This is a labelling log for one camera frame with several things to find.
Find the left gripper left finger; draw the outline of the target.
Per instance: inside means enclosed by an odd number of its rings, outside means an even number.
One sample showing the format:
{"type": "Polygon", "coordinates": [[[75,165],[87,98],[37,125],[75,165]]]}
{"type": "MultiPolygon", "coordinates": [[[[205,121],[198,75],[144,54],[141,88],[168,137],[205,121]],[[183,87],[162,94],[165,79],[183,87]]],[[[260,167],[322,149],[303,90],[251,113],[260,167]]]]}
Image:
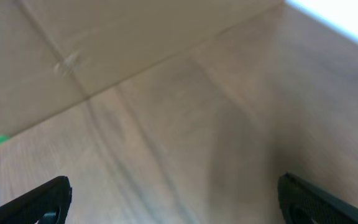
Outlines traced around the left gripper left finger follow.
{"type": "Polygon", "coordinates": [[[64,224],[72,200],[67,176],[58,176],[0,206],[0,224],[64,224]]]}

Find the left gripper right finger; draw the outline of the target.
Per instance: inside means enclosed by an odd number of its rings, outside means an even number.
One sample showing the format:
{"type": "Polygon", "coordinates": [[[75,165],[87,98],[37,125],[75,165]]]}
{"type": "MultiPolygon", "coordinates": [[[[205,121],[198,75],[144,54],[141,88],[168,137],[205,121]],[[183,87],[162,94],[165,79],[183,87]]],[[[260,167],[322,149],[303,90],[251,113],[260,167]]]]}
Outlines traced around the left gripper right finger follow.
{"type": "Polygon", "coordinates": [[[279,177],[277,190],[286,224],[358,224],[358,208],[294,174],[279,177]]]}

